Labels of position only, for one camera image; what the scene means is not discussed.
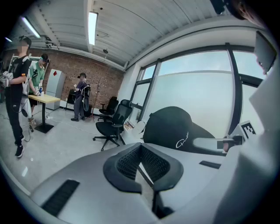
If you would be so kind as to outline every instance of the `man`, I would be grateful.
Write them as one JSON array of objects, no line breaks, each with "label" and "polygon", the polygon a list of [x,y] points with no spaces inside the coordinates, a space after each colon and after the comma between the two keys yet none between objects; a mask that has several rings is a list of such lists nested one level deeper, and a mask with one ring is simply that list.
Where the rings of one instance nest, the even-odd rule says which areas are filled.
[{"label": "man", "polygon": [[[45,68],[44,64],[48,60],[48,55],[47,54],[42,54],[40,57],[40,60],[34,65],[31,66],[29,71],[30,71],[30,79],[29,79],[29,94],[28,95],[40,95],[39,89],[42,88],[42,83],[45,78]],[[29,99],[30,101],[30,106],[31,106],[31,112],[33,113],[34,107],[38,104],[38,101],[34,99]],[[36,126],[36,120],[31,117],[28,119],[30,124]]]},{"label": "man", "polygon": [[19,41],[17,51],[18,58],[15,59],[11,65],[9,77],[1,79],[1,84],[5,87],[6,109],[9,116],[9,121],[12,126],[15,144],[17,145],[17,158],[22,157],[25,150],[21,141],[24,140],[22,128],[19,123],[19,108],[21,104],[21,97],[23,92],[22,83],[26,81],[30,61],[27,56],[27,50],[31,46],[31,40],[24,38]]},{"label": "man", "polygon": [[225,6],[230,13],[240,20],[248,20],[251,23],[264,27],[264,22],[257,13],[244,0],[224,0]]},{"label": "man", "polygon": [[80,78],[80,82],[78,85],[74,85],[74,89],[77,92],[75,102],[74,102],[74,113],[75,116],[74,118],[71,119],[71,121],[79,121],[79,112],[81,119],[84,120],[84,104],[82,102],[83,96],[81,94],[81,91],[87,86],[87,81],[86,81],[86,74],[81,73],[78,78]]}]

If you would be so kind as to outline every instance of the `black shirt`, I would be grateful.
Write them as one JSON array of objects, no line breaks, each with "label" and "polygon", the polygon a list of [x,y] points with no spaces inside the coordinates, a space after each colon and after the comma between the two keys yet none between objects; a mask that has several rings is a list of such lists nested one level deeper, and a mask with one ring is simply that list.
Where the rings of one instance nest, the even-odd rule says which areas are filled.
[{"label": "black shirt", "polygon": [[[9,73],[13,74],[13,79],[21,77],[21,76],[27,76],[29,66],[30,66],[30,61],[29,61],[29,59],[26,59],[23,62],[23,59],[25,57],[26,56],[23,56],[21,58],[16,58],[13,61],[11,67],[9,68]],[[10,87],[6,88],[6,92],[11,93],[12,98],[21,98],[22,91],[23,91],[22,83],[14,84],[14,85],[11,85]]]}]

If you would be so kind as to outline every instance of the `ceiling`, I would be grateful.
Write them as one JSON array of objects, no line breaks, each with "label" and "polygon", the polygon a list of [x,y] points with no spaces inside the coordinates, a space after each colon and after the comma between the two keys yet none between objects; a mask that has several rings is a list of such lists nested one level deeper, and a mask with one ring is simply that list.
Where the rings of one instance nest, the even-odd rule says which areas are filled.
[{"label": "ceiling", "polygon": [[[94,46],[87,38],[85,20],[89,11],[98,12]],[[228,14],[225,11],[219,16],[222,19]],[[31,36],[32,47],[53,42],[124,66],[168,33],[217,14],[210,0],[40,0],[23,16],[45,37],[40,40]],[[9,38],[18,39],[20,35],[32,35],[21,20]]]}]

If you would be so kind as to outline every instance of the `green shirt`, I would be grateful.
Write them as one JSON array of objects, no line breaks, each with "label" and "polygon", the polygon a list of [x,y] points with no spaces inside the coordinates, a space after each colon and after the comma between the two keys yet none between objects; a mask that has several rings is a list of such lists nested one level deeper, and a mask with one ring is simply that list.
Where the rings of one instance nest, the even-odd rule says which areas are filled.
[{"label": "green shirt", "polygon": [[30,68],[29,68],[30,78],[32,80],[34,88],[38,87],[40,81],[43,80],[44,77],[45,77],[45,68],[44,68],[44,66],[42,66],[42,68],[40,68],[39,62],[37,62],[35,65],[36,65],[37,72],[35,72],[34,66],[30,66]]}]

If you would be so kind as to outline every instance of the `fluorescent light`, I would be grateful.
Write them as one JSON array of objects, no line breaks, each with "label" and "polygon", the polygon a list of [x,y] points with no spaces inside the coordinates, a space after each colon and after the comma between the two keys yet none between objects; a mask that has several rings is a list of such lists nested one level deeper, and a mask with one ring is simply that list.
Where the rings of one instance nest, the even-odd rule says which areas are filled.
[{"label": "fluorescent light", "polygon": [[32,31],[32,33],[34,33],[37,38],[40,38],[39,33],[33,28],[30,22],[25,17],[22,17],[21,19],[25,23],[25,25],[27,25],[27,27]]},{"label": "fluorescent light", "polygon": [[9,42],[12,42],[12,40],[10,40],[8,37],[5,37],[5,39]]},{"label": "fluorescent light", "polygon": [[95,44],[95,33],[97,24],[98,13],[89,12],[88,13],[88,41],[90,44]]}]

